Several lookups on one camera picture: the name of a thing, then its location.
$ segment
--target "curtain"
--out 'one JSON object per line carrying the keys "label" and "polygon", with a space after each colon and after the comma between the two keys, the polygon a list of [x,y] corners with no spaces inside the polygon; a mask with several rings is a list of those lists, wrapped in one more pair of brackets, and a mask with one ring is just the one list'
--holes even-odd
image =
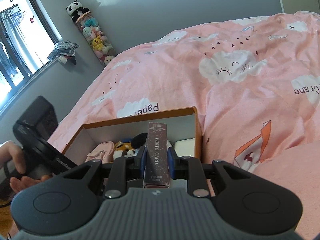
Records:
{"label": "curtain", "polygon": [[9,74],[9,76],[11,76],[11,74],[13,76],[16,75],[17,66],[15,65],[15,63],[13,62],[13,60],[11,58],[7,57],[7,54],[3,50],[2,42],[0,42],[0,63],[4,67],[5,71]]}
{"label": "curtain", "polygon": [[28,47],[26,39],[19,25],[15,25],[12,21],[12,18],[9,17],[15,12],[16,11],[14,9],[8,9],[2,12],[0,14],[0,17],[2,19],[6,18],[3,23],[13,47],[19,54],[20,58],[23,60],[24,64],[30,69],[32,73],[34,73],[43,66],[43,63],[38,58],[34,50]]}

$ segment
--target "black plush toy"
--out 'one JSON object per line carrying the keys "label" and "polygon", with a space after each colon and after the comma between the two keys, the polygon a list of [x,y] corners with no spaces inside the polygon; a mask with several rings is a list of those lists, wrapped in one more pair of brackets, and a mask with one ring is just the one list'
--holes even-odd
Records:
{"label": "black plush toy", "polygon": [[132,140],[131,140],[131,146],[134,149],[139,149],[141,146],[143,146],[146,141],[147,141],[147,137],[148,137],[148,133],[141,133],[138,134],[137,136],[135,136]]}
{"label": "black plush toy", "polygon": [[72,16],[73,22],[76,22],[77,19],[79,19],[79,17],[84,13],[89,12],[89,9],[83,8],[82,4],[77,0],[75,0],[73,3],[70,3],[69,6],[66,7],[66,10],[68,14]]}

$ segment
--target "gray wall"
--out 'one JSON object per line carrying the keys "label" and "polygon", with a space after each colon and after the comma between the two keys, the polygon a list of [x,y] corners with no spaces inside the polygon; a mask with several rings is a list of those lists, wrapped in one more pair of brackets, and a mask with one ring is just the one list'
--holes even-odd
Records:
{"label": "gray wall", "polygon": [[281,12],[279,0],[79,1],[93,12],[117,52],[158,40],[176,29]]}
{"label": "gray wall", "polygon": [[64,40],[77,42],[77,65],[53,63],[36,78],[0,116],[0,142],[14,140],[12,126],[24,110],[39,95],[55,107],[61,121],[76,104],[93,80],[103,70],[90,46],[66,13],[69,0],[40,0]]}

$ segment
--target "panda plush toy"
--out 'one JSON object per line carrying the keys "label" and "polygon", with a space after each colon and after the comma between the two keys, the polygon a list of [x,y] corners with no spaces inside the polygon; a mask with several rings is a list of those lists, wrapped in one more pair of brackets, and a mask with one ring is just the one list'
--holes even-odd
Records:
{"label": "panda plush toy", "polygon": [[77,19],[79,19],[79,17],[84,13],[89,12],[89,9],[83,8],[82,4],[77,0],[75,0],[73,3],[70,3],[66,10],[68,14],[72,16],[73,22],[76,22]]}

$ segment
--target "screw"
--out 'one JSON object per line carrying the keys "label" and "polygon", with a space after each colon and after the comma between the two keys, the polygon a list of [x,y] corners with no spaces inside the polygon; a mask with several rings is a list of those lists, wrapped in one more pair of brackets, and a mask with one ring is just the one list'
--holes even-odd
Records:
{"label": "screw", "polygon": [[206,189],[203,189],[203,188],[199,188],[193,192],[193,195],[195,197],[206,197],[207,195],[209,195],[209,191],[207,191]]}
{"label": "screw", "polygon": [[121,192],[117,189],[107,190],[104,194],[107,198],[117,198],[121,196]]}

